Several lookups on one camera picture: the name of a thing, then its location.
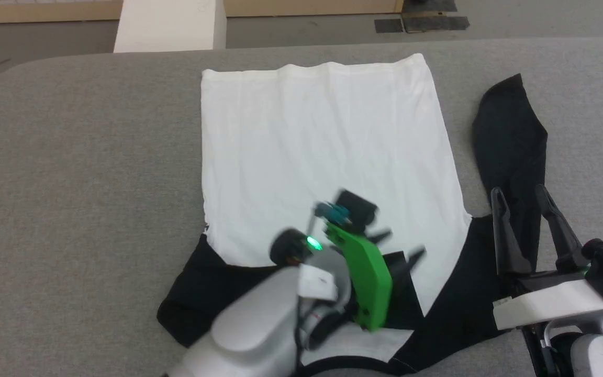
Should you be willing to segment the wooden baseboard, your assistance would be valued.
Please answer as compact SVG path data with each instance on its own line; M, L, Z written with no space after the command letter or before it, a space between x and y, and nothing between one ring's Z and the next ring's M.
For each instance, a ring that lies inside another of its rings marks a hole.
M123 0L0 0L0 24L118 20Z
M405 0L223 0L227 17L399 14Z

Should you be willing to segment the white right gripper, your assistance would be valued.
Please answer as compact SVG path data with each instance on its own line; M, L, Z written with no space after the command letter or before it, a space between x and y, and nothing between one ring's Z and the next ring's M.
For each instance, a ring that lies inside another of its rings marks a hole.
M534 188L542 217L548 222L555 246L558 271L582 271L589 265L582 244L543 184ZM562 274L537 272L522 255L510 223L510 209L501 188L490 192L496 273L506 278L507 298L493 308L496 328L513 329L551 320L569 319L603 312L603 296L585 279L583 272Z

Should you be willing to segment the grey fabric work surface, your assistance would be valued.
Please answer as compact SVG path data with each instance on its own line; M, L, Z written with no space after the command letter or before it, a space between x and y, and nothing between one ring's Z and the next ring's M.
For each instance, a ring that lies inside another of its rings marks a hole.
M489 212L471 124L519 74L548 132L545 184L603 238L603 38L420 41L50 58L0 74L0 377L155 377L184 347L157 320L206 227L201 81L394 63L434 79L467 212Z

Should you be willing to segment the white square pillar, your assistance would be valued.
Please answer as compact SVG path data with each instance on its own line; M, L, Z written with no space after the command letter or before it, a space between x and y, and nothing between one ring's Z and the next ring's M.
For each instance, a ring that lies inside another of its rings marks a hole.
M115 53L225 49L223 0L124 0Z

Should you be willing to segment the large black floor mat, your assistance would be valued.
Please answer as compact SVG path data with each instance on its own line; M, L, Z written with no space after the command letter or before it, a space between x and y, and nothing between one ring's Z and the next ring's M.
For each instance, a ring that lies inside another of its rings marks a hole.
M457 31L465 30L471 25L467 17L430 15L416 17L402 17L404 29L409 34L431 31Z

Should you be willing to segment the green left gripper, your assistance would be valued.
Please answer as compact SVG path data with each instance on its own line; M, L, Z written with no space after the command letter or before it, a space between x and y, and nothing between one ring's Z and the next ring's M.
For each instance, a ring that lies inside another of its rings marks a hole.
M408 260L400 260L389 267L378 244L392 236L391 229L366 236L352 234L336 224L327 223L325 234L341 251L349 269L355 324L365 331L378 331L387 320L395 283L416 267L426 255L426 248L414 249Z

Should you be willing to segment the black and white shirt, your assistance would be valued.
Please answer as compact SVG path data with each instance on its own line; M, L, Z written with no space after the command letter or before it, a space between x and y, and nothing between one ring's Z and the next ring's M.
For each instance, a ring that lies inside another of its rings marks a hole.
M312 250L333 246L325 229L345 215L335 205L342 190L378 206L365 234L392 230L378 244L382 255L426 248L427 260L411 274L424 318L395 355L397 374L503 334L493 317L505 291L492 214L472 216L464 206L423 55L352 66L205 70L201 117L204 232L215 223L304 234L304 245L289 242L269 253L272 262L285 256L299 267L299 298L337 299L333 275L308 262ZM541 222L534 188L545 181L547 140L519 74L479 100L471 124L479 179L487 195L502 189L533 269Z

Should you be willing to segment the small black floor mat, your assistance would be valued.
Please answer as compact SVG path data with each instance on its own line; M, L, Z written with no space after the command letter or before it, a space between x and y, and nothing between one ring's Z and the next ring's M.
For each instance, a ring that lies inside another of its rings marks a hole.
M404 24L400 18L375 19L374 25L377 34L395 34L404 32Z

